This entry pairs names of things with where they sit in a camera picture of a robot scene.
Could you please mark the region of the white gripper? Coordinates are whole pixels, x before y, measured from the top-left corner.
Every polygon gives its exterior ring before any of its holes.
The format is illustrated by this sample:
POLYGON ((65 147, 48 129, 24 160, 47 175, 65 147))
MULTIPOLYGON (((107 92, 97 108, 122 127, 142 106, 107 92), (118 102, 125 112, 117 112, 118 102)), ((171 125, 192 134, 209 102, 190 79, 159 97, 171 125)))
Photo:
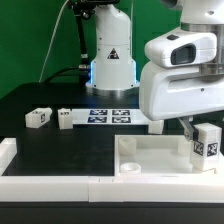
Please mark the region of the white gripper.
POLYGON ((224 75, 202 75, 198 66, 163 68, 148 62, 141 73, 139 106, 150 120, 179 118, 188 141, 199 131, 191 117, 224 110, 224 75))

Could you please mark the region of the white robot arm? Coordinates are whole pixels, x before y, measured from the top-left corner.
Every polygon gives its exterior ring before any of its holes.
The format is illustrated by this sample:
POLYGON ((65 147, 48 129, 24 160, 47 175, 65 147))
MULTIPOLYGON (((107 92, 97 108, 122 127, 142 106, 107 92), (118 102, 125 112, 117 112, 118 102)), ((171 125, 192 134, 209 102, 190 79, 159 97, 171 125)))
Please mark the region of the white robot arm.
POLYGON ((161 0, 180 10, 180 26, 146 43, 141 76, 131 57, 129 20, 98 3, 97 54, 86 87, 121 95, 137 87, 142 113, 152 121, 177 118, 197 137, 189 118, 224 110, 224 0, 161 0))

